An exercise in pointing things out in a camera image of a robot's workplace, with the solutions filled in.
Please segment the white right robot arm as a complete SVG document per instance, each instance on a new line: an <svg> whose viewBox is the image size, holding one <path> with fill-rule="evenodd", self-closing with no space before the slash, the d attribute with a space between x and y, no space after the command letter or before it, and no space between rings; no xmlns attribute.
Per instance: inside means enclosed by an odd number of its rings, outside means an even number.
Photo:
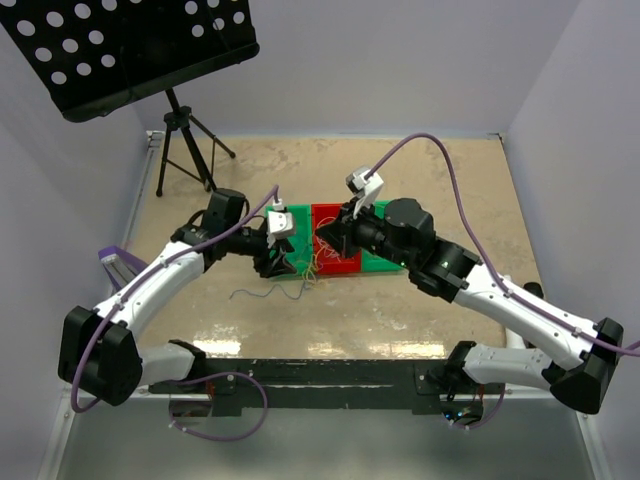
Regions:
<svg viewBox="0 0 640 480"><path fill-rule="evenodd" d="M415 199L392 200L383 215L349 201L316 234L343 258L367 251L401 266L419 291L480 313L531 342L529 348L459 342L431 376L449 395L515 384L548 391L584 414L600 411L623 340L616 321L575 316L492 272L478 255L439 237L432 215Z"/></svg>

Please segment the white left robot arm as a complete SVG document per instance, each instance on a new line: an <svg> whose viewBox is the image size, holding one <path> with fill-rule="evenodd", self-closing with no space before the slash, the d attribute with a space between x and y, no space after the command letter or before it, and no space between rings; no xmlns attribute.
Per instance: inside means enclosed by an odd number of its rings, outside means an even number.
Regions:
<svg viewBox="0 0 640 480"><path fill-rule="evenodd" d="M108 299L92 308L74 307L65 317L58 376L71 386L71 405L84 413L78 394L111 406L124 403L140 386L174 382L185 392L207 380L204 355L181 341L143 353L137 341L158 312L181 290L227 255L248 256L262 278L295 273L287 259L296 233L292 213L272 188L261 202L271 207L259 228L246 196L218 188L208 206L171 235L161 253Z"/></svg>

